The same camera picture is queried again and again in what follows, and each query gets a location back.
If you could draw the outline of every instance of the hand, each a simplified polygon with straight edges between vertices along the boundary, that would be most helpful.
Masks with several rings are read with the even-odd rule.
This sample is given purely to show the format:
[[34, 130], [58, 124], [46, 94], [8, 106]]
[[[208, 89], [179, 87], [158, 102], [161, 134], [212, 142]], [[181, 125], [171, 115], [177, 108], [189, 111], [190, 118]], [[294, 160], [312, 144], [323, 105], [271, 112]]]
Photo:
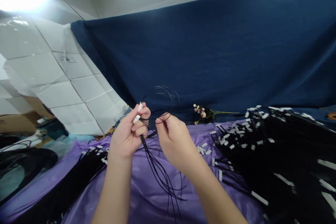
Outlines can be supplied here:
[[142, 109], [138, 112], [139, 105], [137, 104], [135, 108], [121, 120], [113, 133], [109, 149], [109, 159], [133, 158], [135, 151], [141, 145], [140, 135], [143, 135], [145, 139], [147, 138], [147, 124], [140, 120], [133, 124], [133, 120], [138, 114], [144, 119], [150, 117], [151, 111], [147, 108], [146, 103], [142, 104]]
[[155, 123], [163, 153], [173, 166], [188, 177], [197, 166], [195, 162], [203, 158], [198, 153], [185, 123], [169, 113], [163, 114]]

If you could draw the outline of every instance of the bundle of black wires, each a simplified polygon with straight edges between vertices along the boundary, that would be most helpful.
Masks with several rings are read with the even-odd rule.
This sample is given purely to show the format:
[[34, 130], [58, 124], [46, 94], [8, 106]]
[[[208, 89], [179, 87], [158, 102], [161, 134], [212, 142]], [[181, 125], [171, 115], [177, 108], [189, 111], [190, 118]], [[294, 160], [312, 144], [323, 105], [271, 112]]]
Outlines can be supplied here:
[[291, 108], [245, 116], [211, 134], [223, 182], [258, 199], [270, 223], [336, 223], [336, 133]]
[[66, 176], [38, 201], [28, 204], [12, 223], [61, 223], [87, 185], [106, 168], [107, 151], [102, 146], [83, 152]]

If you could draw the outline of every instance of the finger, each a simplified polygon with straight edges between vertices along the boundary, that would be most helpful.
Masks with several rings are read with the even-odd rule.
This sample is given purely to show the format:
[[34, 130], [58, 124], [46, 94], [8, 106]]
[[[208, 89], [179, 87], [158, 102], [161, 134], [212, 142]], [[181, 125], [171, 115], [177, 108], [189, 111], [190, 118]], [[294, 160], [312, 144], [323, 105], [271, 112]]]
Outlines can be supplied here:
[[122, 120], [122, 122], [124, 123], [132, 123], [133, 120], [136, 118], [136, 116], [138, 115], [138, 109], [139, 109], [139, 104], [137, 104], [134, 109], [132, 109], [131, 112], [128, 113], [127, 116], [125, 116], [125, 118]]
[[148, 107], [141, 109], [139, 113], [141, 114], [141, 117], [145, 119], [148, 119], [151, 116], [151, 111]]
[[135, 131], [135, 136], [139, 137], [140, 135], [143, 135], [144, 138], [146, 139], [148, 136], [148, 128], [146, 125], [142, 125]]
[[148, 126], [148, 121], [137, 121], [131, 128], [132, 131], [136, 131], [138, 128], [140, 128], [141, 126]]
[[162, 122], [160, 118], [156, 119], [155, 125], [157, 129], [157, 133], [159, 135], [160, 142], [170, 140], [165, 124]]

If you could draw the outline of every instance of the flower bouquet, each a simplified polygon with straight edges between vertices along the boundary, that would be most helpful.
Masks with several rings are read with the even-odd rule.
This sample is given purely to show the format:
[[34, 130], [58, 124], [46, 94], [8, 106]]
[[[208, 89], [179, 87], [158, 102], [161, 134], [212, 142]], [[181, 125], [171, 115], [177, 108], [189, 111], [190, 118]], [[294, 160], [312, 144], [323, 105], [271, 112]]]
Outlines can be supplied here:
[[237, 114], [238, 112], [222, 112], [218, 110], [211, 110], [209, 108], [203, 107], [202, 105], [194, 104], [194, 111], [200, 114], [201, 118], [194, 123], [197, 125], [200, 121], [203, 123], [212, 123], [215, 121], [215, 115], [217, 114]]

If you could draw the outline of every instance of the orange object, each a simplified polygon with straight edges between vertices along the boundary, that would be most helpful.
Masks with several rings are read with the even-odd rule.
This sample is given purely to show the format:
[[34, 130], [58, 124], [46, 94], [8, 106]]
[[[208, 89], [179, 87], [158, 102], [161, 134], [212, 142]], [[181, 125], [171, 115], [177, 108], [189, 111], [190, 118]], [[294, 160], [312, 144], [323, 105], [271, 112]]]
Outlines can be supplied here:
[[328, 118], [331, 120], [336, 120], [336, 113], [329, 113]]

